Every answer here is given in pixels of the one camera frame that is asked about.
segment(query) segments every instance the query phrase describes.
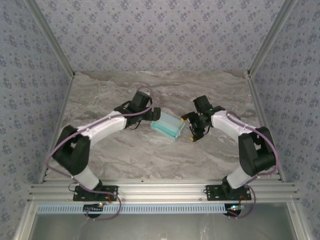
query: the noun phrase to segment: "patterned wallpaper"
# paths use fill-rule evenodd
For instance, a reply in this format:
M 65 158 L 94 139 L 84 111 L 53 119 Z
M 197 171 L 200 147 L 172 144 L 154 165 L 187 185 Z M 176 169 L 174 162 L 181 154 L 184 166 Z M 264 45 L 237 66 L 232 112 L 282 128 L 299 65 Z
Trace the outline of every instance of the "patterned wallpaper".
M 23 0 L 1 0 L 0 22 L 0 239 L 11 240 L 69 80 Z
M 249 69 L 283 0 L 36 0 L 74 71 Z
M 320 239 L 320 2 L 300 0 L 255 76 L 288 181 Z

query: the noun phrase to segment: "teal plastic box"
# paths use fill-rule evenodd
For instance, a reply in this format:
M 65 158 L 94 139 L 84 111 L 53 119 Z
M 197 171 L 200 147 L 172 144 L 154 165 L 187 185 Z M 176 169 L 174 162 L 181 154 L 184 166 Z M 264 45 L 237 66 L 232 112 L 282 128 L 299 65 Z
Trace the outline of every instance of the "teal plastic box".
M 158 121 L 151 122 L 150 126 L 156 132 L 176 141 L 186 124 L 163 111 Z

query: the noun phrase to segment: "gray marble surface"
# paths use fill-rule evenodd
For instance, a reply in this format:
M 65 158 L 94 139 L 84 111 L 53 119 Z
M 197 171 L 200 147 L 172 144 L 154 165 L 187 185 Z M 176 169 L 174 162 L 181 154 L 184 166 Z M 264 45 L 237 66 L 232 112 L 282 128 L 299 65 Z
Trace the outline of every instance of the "gray marble surface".
M 244 75 L 223 71 L 77 72 L 62 127 L 79 127 L 109 114 L 131 100 L 138 87 L 153 89 L 163 112 L 180 118 L 194 111 L 192 100 L 207 95 L 213 106 L 235 111 L 244 122 L 258 119 Z M 136 130 L 116 132 L 90 150 L 89 166 L 101 179 L 222 179 L 239 164 L 238 145 L 211 129 L 197 142 L 186 126 L 176 142 L 141 123 Z M 62 169 L 55 161 L 52 166 Z M 47 178 L 60 178 L 48 171 Z

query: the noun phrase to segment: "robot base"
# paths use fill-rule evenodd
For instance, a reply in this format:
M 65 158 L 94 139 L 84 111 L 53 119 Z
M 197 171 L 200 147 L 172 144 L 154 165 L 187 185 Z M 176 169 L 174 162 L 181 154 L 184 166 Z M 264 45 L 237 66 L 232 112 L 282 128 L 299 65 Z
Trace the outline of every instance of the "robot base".
M 206 199 L 208 201 L 243 201 L 245 199 L 252 199 L 250 189 L 244 186 L 232 189 L 232 193 L 229 196 L 226 196 L 221 185 L 206 185 L 204 193 L 206 194 Z
M 95 189 L 97 191 L 102 192 L 110 192 L 118 195 L 118 186 L 106 186 L 102 185 L 99 189 Z M 84 190 L 80 186 L 76 186 L 73 193 L 73 201 L 75 202 L 115 202 L 117 201 L 115 196 L 106 195 L 106 194 L 99 194 L 99 193 L 92 193 Z

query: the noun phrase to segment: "aluminum frame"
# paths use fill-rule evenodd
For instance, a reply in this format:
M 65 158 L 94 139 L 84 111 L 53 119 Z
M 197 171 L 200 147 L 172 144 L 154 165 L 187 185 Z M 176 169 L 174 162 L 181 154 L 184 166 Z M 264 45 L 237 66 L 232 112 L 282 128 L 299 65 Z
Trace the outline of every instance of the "aluminum frame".
M 275 42 L 279 32 L 281 31 L 282 27 L 286 23 L 292 9 L 296 5 L 298 0 L 285 0 L 278 11 L 268 33 L 266 34 L 258 52 L 256 53 L 251 66 L 249 68 L 250 77 L 254 78 L 256 75 L 259 67 L 265 60 L 267 53 L 271 49 L 273 43 Z
M 207 201 L 203 192 L 205 185 L 218 185 L 221 180 L 174 180 L 174 179 L 127 179 L 103 180 L 104 185 L 118 185 L 119 197 L 125 204 L 203 204 Z M 78 205 L 73 202 L 73 193 L 68 190 L 71 179 L 48 180 L 42 184 L 33 184 L 28 196 L 15 240 L 26 240 L 31 235 L 37 209 L 43 204 Z M 298 240 L 312 239 L 306 230 L 306 221 L 299 203 L 298 189 L 295 183 L 282 182 L 279 178 L 260 178 L 250 184 L 257 197 L 257 204 L 287 203 L 291 220 Z M 237 201 L 215 201 L 213 203 L 236 203 Z
M 29 8 L 34 20 L 40 27 L 43 35 L 45 36 L 47 42 L 50 44 L 53 52 L 55 53 L 56 57 L 58 58 L 62 68 L 64 69 L 65 73 L 68 75 L 69 78 L 72 78 L 74 75 L 74 71 L 64 54 L 61 46 L 58 43 L 54 33 L 52 32 L 51 28 L 49 27 L 45 16 L 41 12 L 38 4 L 35 0 L 24 0 L 25 5 Z

